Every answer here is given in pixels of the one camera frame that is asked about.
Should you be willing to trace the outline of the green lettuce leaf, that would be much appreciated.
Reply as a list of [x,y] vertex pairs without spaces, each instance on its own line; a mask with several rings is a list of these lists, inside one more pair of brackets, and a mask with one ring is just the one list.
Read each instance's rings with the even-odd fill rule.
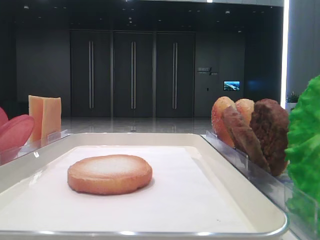
[[289,115],[288,175],[298,192],[289,207],[312,221],[320,202],[320,77],[308,82]]

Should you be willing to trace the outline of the toasted bread slice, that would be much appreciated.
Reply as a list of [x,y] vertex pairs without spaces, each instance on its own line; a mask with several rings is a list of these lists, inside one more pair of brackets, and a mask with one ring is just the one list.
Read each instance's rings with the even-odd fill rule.
[[247,98],[242,98],[235,102],[237,111],[242,115],[248,126],[250,125],[250,121],[252,119],[254,104],[255,102],[253,100]]
[[211,125],[212,129],[218,138],[223,141],[225,144],[234,147],[232,138],[230,137],[224,122],[222,120],[222,113],[228,107],[236,108],[236,104],[227,96],[219,97],[212,106],[211,110]]

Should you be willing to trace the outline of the round bread slice on tray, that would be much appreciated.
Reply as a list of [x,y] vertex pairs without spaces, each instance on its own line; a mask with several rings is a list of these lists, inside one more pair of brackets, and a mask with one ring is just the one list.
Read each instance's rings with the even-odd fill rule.
[[121,195],[147,186],[153,169],[135,155],[112,154],[84,158],[67,170],[67,183],[78,193]]

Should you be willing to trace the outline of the thin brown meat patty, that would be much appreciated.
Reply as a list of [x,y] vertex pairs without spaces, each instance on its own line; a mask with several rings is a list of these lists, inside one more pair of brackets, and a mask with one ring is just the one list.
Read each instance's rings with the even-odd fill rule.
[[270,173],[271,169],[263,155],[260,141],[242,115],[234,107],[229,106],[223,110],[221,117],[234,146],[246,153],[251,162]]

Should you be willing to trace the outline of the yellow cheese slice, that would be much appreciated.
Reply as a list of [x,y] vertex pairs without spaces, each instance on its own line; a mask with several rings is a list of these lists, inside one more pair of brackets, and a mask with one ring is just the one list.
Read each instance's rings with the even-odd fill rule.
[[34,119],[34,128],[30,136],[31,142],[36,142],[42,138],[42,123],[44,98],[40,96],[28,96],[29,115]]
[[51,139],[56,138],[61,131],[61,98],[44,97],[42,126],[41,126],[41,145],[44,146]]

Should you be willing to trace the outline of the thick brown meat patty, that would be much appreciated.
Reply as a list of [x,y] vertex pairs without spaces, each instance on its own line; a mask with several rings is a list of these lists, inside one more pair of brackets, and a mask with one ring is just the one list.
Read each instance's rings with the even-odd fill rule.
[[288,164],[285,161],[289,131],[287,111],[277,101],[264,98],[254,103],[249,126],[260,142],[271,174],[281,175]]

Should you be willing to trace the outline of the front red tomato slice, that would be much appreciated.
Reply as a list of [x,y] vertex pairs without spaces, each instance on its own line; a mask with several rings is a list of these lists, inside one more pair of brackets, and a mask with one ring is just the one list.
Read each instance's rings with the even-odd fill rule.
[[0,127],[0,151],[23,146],[29,139],[35,125],[32,116],[16,116]]

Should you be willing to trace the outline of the right dark double door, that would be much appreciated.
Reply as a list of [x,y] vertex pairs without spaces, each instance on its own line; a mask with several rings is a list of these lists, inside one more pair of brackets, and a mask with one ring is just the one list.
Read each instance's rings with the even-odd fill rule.
[[194,107],[193,33],[156,35],[156,116],[189,118]]

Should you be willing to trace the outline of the dark double door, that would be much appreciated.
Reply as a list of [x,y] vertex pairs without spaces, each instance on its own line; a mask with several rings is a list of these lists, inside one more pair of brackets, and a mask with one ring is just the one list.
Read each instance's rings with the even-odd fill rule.
[[116,32],[114,34],[115,117],[152,116],[152,75],[152,34]]
[[70,32],[73,117],[111,116],[110,45],[109,32]]
[[193,33],[156,35],[156,116],[189,118],[194,107]]

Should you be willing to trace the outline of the middle dark double door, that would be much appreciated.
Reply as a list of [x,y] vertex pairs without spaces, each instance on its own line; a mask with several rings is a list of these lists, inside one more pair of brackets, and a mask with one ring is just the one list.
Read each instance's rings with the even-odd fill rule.
[[114,34],[115,117],[152,116],[152,75],[152,34],[116,32]]

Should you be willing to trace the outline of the left dark double door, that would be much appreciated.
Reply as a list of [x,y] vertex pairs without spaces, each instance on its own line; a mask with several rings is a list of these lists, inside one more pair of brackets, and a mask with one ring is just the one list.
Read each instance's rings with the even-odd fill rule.
[[73,117],[111,116],[110,45],[109,32],[70,32]]

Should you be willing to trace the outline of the white rectangular metal tray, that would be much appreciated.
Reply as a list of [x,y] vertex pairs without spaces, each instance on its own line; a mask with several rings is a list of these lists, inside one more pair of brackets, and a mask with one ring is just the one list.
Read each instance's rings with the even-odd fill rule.
[[[123,195],[71,190],[72,164],[113,154],[145,159],[151,183]],[[279,240],[288,225],[196,134],[71,134],[0,168],[3,240]]]

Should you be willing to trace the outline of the potted plant in background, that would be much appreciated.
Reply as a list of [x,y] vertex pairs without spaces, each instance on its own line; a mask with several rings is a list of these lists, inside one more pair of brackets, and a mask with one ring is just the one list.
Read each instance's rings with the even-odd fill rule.
[[294,91],[291,93],[288,93],[286,96],[286,102],[287,103],[297,103],[299,100],[300,95],[296,94]]

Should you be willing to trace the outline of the small wall display screen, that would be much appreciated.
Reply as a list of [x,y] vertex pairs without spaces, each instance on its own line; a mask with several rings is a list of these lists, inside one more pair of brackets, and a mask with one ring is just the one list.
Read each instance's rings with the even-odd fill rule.
[[224,81],[223,82],[224,91],[239,91],[240,82],[239,81]]

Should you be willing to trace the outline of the clear right acrylic rack rail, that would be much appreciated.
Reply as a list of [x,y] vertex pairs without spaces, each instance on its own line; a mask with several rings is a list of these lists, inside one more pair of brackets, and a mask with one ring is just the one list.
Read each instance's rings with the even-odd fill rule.
[[206,131],[204,138],[265,197],[288,215],[289,232],[296,240],[320,238],[320,204],[298,189],[286,172],[279,177],[271,176],[252,163],[245,153],[222,142],[211,130]]

